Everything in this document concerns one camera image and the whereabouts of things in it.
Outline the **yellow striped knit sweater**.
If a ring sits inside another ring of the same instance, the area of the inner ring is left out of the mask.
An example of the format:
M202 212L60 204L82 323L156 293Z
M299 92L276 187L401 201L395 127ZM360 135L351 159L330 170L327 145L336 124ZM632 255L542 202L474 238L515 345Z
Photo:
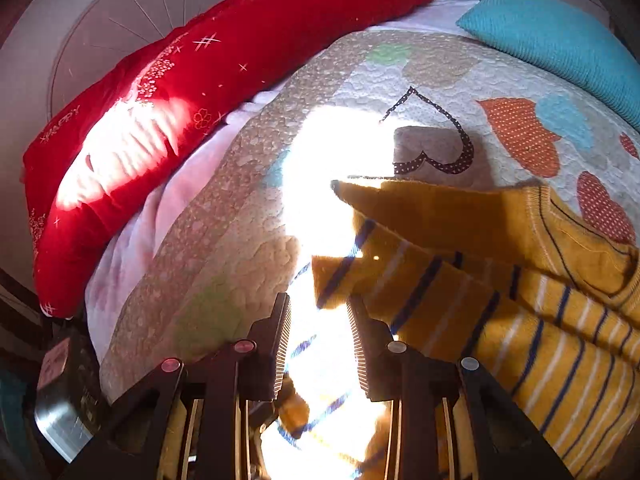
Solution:
M298 397L265 438L276 479L377 479L388 416L350 374L347 324L370 315L429 358L478 359L577 479L635 477L639 249L590 174L579 207L547 185L489 192L416 181L335 182L354 244L314 256L318 315L290 361Z

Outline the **pink white bed sheet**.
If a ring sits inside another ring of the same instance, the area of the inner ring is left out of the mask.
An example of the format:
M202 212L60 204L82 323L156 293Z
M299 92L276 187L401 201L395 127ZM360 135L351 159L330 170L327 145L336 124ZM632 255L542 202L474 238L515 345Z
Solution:
M434 0L397 20L371 26L371 32L408 30L465 37L456 25L480 0ZM110 346L116 323L130 292L160 249L171 226L213 177L231 142L288 84L282 79L232 110L221 125L146 198L143 206L112 237L85 290L88 332L99 361Z

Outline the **long red pillow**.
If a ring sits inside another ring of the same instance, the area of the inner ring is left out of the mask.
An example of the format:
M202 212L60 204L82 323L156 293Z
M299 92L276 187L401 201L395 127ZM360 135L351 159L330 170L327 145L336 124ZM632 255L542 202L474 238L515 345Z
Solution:
M111 238L226 116L341 36L433 0L224 0L123 58L23 157L40 308L71 318Z

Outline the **patchwork heart quilt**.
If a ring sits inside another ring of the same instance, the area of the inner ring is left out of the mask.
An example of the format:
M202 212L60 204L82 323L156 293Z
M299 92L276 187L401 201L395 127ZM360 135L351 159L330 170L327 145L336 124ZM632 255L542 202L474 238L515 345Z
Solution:
M577 210L582 174L637 243L639 133L600 100L469 38L354 32L250 118L171 226L99 361L102 391L116 399L168 356L245 335L278 292L305 307L310 258L352 242L336 181L547 185Z

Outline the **turquoise knit cushion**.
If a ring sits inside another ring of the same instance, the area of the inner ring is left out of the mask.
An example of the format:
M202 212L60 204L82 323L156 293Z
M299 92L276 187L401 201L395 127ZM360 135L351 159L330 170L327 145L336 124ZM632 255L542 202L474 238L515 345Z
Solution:
M592 15L560 0L480 0L457 25L587 91L639 128L639 63Z

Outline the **round white headboard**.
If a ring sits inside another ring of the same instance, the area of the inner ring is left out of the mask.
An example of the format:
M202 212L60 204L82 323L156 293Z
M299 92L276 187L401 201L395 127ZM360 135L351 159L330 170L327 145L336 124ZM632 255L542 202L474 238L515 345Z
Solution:
M47 115L104 77L125 56L154 44L222 0L93 0L66 34L52 67Z

